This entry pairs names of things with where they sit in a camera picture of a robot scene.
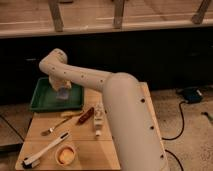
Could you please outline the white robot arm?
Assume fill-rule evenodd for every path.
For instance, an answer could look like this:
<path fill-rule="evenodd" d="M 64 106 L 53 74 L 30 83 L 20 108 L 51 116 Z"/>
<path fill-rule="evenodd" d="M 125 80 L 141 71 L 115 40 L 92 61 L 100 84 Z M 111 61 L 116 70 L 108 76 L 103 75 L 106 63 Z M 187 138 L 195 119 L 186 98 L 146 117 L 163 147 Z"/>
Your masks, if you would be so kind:
<path fill-rule="evenodd" d="M 170 171 L 159 127 L 134 76 L 71 66 L 60 49 L 44 57 L 39 68 L 53 86 L 70 81 L 102 93 L 121 171 Z"/>

